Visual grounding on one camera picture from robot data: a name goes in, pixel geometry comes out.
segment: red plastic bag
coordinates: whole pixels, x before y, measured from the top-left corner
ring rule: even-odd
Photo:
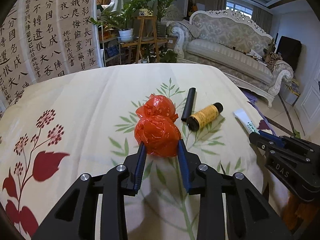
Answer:
[[[178,118],[175,111],[170,99],[153,94],[145,105],[136,110],[140,120],[134,129],[134,137],[139,144],[144,143],[148,154],[161,157],[177,155],[181,133],[173,123]]]

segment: floral tablecloth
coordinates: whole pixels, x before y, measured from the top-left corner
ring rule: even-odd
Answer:
[[[164,63],[88,70],[26,88],[0,121],[0,201],[22,235],[30,239],[82,173],[105,174],[137,152],[135,110],[151,93],[169,97],[181,117],[190,87],[195,111],[215,102],[224,110],[197,133],[175,122],[187,149],[218,172],[220,165],[243,172],[261,191],[259,152],[232,113],[243,108],[259,129],[267,126],[220,70]],[[139,194],[125,198],[129,239],[196,239],[199,199],[186,194],[177,158],[148,156]]]

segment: red leaf print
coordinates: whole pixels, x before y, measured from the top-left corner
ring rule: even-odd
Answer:
[[[11,175],[10,168],[9,168],[9,176],[4,179],[2,184],[2,190],[4,190],[5,188],[7,189],[7,193],[10,197],[15,197],[16,199],[18,199],[16,183],[14,182],[14,179]]]
[[[37,181],[45,181],[59,169],[58,166],[63,157],[69,153],[39,152],[33,164],[33,177]]]
[[[29,236],[32,238],[33,234],[38,229],[39,225],[38,222],[31,212],[29,208],[26,206],[23,206],[20,211],[20,222],[22,225],[23,230],[29,234]]]
[[[19,212],[16,209],[16,206],[11,200],[8,200],[8,203],[5,206],[5,212],[7,213],[7,216],[11,220],[12,223],[19,223]]]
[[[267,125],[265,120],[261,120],[259,123],[258,130],[270,130],[270,127]]]

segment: sofa seat cushion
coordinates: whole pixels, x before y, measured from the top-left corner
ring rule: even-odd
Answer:
[[[187,44],[186,50],[191,54],[210,59],[247,74],[267,85],[272,83],[272,73],[266,66],[226,46],[196,39]]]

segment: gray curtain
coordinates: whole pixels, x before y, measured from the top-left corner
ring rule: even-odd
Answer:
[[[268,34],[270,34],[271,30],[272,17],[273,15],[271,13],[254,6],[252,20]]]
[[[226,8],[227,0],[196,0],[196,3],[204,4],[206,11],[217,11]]]

